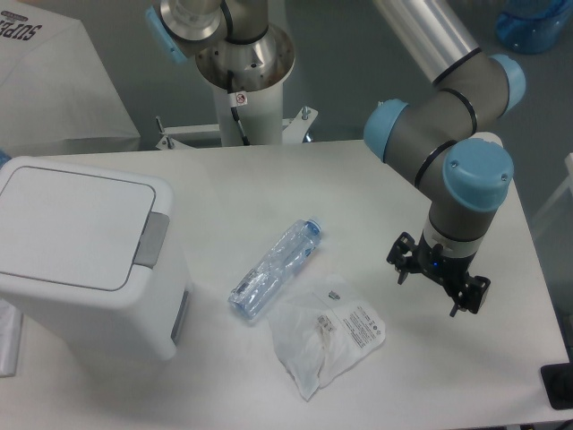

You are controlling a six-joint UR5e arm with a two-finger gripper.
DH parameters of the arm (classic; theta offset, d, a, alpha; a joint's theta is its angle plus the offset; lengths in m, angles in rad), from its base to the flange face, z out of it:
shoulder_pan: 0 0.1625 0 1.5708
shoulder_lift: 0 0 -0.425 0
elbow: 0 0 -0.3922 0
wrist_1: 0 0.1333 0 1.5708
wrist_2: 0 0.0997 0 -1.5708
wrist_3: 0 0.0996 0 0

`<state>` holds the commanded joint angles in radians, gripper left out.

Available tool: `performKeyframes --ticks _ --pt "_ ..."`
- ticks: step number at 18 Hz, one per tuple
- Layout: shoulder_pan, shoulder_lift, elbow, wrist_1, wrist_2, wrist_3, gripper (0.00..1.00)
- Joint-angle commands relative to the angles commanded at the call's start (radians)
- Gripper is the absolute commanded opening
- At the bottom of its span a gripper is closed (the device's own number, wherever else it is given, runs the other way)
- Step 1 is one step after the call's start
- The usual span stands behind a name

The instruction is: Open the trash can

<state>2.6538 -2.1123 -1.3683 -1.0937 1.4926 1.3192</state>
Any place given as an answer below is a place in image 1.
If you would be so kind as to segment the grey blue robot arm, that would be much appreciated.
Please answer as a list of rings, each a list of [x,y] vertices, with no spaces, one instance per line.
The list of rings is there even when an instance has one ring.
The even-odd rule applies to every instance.
[[[388,262],[401,280],[419,273],[441,285],[455,311],[477,313],[491,282],[468,269],[514,174],[506,150],[478,133],[522,99],[526,79],[507,56],[485,55],[443,1],[376,8],[435,88],[417,106],[382,102],[364,126],[370,150],[431,202],[421,237],[402,234]],[[286,141],[282,85],[295,50],[266,2],[156,1],[145,19],[165,53],[193,58],[210,84],[224,145]]]

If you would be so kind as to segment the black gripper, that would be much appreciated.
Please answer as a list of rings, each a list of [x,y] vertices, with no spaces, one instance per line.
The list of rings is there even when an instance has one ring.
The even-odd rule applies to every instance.
[[[477,314],[491,285],[490,279],[468,273],[471,256],[448,257],[444,251],[434,250],[425,236],[420,237],[417,245],[407,232],[403,232],[394,242],[387,262],[398,273],[398,285],[402,285],[410,273],[422,273],[447,289],[454,301],[450,317],[455,317],[457,312]]]

